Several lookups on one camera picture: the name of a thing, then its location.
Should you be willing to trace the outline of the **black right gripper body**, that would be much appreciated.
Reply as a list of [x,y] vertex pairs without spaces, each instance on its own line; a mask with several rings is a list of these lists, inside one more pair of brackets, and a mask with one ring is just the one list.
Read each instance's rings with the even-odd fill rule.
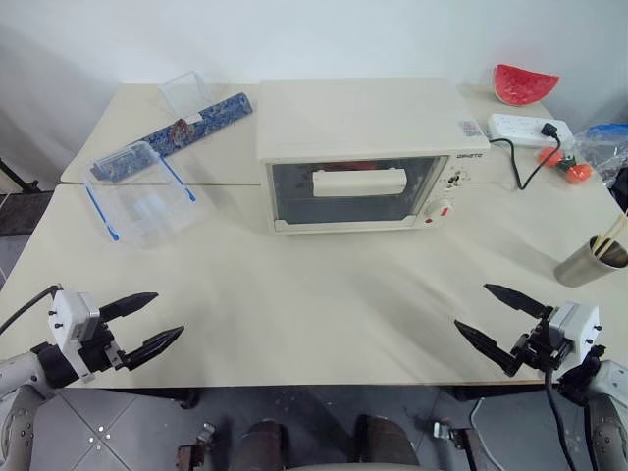
[[518,366],[525,364],[542,372],[559,370],[573,349],[573,342],[554,322],[559,311],[557,307],[547,308],[537,326],[529,334],[523,334],[511,348],[510,354]]

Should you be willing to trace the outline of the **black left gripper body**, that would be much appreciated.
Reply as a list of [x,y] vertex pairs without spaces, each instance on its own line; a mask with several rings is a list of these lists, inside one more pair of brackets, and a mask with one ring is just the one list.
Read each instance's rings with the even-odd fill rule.
[[79,356],[90,373],[119,370],[128,366],[126,353],[118,347],[106,323],[99,322],[92,336],[79,343]]

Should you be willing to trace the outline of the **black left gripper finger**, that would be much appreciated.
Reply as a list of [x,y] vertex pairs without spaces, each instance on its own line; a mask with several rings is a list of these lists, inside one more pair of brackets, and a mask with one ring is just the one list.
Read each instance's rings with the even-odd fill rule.
[[99,320],[108,323],[119,317],[126,317],[142,309],[157,296],[157,292],[139,292],[115,300],[99,308]]
[[148,340],[145,340],[142,345],[136,350],[130,353],[124,353],[122,355],[122,365],[128,370],[134,370],[139,366],[145,364],[151,359],[163,353],[172,343],[174,343],[179,336],[183,333],[184,326],[178,326],[166,331],[163,331]]

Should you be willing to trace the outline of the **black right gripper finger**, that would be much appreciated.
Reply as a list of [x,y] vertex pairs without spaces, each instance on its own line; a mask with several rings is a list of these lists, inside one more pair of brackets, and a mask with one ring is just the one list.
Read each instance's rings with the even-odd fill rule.
[[495,284],[484,284],[484,288],[514,310],[523,311],[533,318],[544,318],[547,315],[547,308],[542,303],[520,291]]
[[508,377],[513,377],[516,374],[520,367],[516,358],[502,350],[495,340],[458,320],[454,321],[454,325],[458,332],[460,332],[476,350],[492,360],[504,374]]

